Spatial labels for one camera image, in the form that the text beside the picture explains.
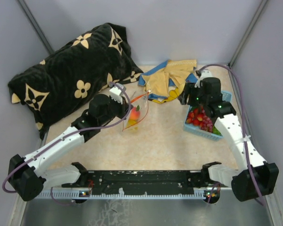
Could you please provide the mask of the light blue plastic basket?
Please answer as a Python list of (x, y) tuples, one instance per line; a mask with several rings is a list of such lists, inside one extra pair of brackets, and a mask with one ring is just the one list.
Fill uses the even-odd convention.
[(218, 141), (223, 138), (220, 131), (213, 125), (213, 121), (206, 116), (204, 110), (197, 113), (195, 106), (190, 106), (186, 120), (183, 124), (183, 130), (194, 135)]

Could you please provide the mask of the yellow banana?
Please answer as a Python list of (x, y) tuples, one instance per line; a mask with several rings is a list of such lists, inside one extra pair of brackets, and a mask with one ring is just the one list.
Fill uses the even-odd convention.
[(129, 119), (128, 122), (127, 122), (127, 125), (126, 127), (131, 127), (131, 126), (134, 126), (135, 124), (137, 124), (138, 121), (137, 120), (132, 120), (132, 119)]

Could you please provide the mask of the orange peach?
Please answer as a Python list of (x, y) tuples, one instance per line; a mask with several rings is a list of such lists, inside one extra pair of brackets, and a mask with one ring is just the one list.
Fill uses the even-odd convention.
[(130, 113), (130, 116), (129, 116), (129, 119), (132, 119), (132, 120), (138, 120), (139, 117), (140, 117), (140, 106), (137, 105), (135, 107), (132, 108), (131, 110), (131, 113)]

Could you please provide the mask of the clear zip top bag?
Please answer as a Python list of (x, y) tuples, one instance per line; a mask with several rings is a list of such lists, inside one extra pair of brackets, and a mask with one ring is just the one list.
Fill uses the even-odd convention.
[(123, 132), (126, 130), (137, 131), (149, 111), (149, 93), (147, 91), (135, 91), (130, 96), (130, 100), (132, 108), (128, 118), (123, 122)]

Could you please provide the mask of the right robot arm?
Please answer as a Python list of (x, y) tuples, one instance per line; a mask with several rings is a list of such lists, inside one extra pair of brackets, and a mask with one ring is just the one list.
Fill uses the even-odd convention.
[(199, 84), (187, 82), (181, 103), (204, 111), (212, 119), (238, 166), (231, 169), (219, 162), (203, 165), (201, 181), (204, 185), (223, 184), (231, 188), (241, 202), (273, 193), (279, 169), (275, 163), (268, 163), (245, 135), (235, 108), (223, 97), (218, 78), (205, 78)]

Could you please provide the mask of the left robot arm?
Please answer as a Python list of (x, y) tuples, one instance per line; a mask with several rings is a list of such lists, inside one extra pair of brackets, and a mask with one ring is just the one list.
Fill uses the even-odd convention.
[(85, 186), (89, 181), (86, 168), (80, 163), (49, 170), (49, 166), (63, 155), (82, 145), (100, 133), (111, 128), (111, 121), (116, 117), (123, 121), (132, 106), (127, 94), (96, 95), (71, 125), (57, 138), (27, 154), (16, 154), (9, 160), (8, 176), (5, 183), (10, 183), (13, 191), (25, 202), (36, 198), (44, 189), (59, 185), (74, 184)]

